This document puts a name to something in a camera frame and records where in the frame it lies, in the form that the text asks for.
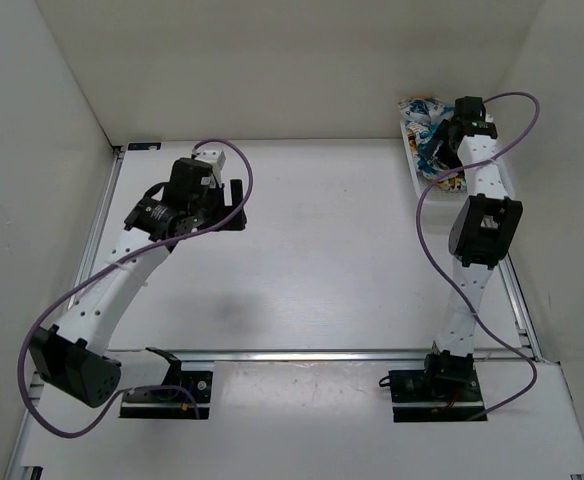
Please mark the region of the patterned white shorts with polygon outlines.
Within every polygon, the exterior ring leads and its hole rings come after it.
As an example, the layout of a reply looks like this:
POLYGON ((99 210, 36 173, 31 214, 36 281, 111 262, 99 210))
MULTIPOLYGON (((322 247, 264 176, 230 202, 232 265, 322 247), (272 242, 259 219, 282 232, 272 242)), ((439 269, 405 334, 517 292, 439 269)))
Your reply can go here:
POLYGON ((398 102, 398 109, 405 123, 416 170, 426 180, 435 180, 449 167, 435 153, 428 152, 428 144, 441 123, 452 118, 454 106, 437 97, 408 98, 398 102))

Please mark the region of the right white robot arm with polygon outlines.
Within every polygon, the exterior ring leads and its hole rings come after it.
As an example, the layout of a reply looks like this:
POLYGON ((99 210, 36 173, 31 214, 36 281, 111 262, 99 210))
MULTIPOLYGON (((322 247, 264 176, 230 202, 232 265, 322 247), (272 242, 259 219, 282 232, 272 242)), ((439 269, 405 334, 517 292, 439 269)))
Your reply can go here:
POLYGON ((449 165, 465 168, 467 198, 448 239, 455 287, 421 375, 422 390, 436 400, 459 398, 471 383, 476 314, 523 213, 522 203, 510 197, 493 159, 498 134, 483 100, 457 99, 452 118, 442 127, 439 151, 449 165))

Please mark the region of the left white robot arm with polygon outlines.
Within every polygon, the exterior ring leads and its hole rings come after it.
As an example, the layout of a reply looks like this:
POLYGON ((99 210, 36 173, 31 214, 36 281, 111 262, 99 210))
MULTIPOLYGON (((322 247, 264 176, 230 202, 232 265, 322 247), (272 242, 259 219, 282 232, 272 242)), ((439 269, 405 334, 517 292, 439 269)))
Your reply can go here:
POLYGON ((104 265, 105 275, 76 295, 49 327, 38 327, 28 351, 41 378, 84 405, 103 405, 121 388, 130 363, 109 357, 108 345, 125 311, 177 238, 207 228, 241 231, 241 180, 221 180, 226 156, 204 150, 174 161, 170 177, 150 187, 124 220, 104 265))

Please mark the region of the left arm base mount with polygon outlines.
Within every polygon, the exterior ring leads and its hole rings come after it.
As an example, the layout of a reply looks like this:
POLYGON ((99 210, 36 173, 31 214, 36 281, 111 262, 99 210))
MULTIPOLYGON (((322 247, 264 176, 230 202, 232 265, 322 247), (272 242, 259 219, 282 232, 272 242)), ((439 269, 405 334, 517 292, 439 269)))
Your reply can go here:
POLYGON ((178 390, 135 390, 121 400, 119 417, 135 420, 207 420, 213 389, 211 362, 186 362, 181 366, 178 390))

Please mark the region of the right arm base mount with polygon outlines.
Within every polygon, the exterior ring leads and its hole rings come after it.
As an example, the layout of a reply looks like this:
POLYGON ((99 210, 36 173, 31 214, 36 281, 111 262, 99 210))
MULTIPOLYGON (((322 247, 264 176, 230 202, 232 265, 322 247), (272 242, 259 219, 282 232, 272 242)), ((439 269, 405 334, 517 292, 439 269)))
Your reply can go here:
POLYGON ((443 394, 435 394, 425 385, 420 370, 391 370, 378 381, 378 386, 390 391, 394 423, 488 420, 475 372, 467 386, 453 387, 443 394))

